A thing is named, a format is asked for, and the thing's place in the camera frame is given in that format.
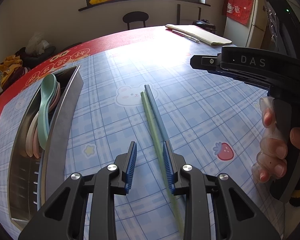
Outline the right hand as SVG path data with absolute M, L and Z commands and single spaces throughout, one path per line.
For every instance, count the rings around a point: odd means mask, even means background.
M 256 163 L 251 168 L 257 183 L 266 183 L 271 177 L 282 178 L 287 172 L 288 153 L 287 141 L 276 127 L 275 113 L 272 107 L 273 98 L 260 98 L 262 124 L 265 127 L 260 141 L 260 152 L 256 156 Z M 300 149 L 300 128 L 293 128 L 290 132 L 291 143 Z

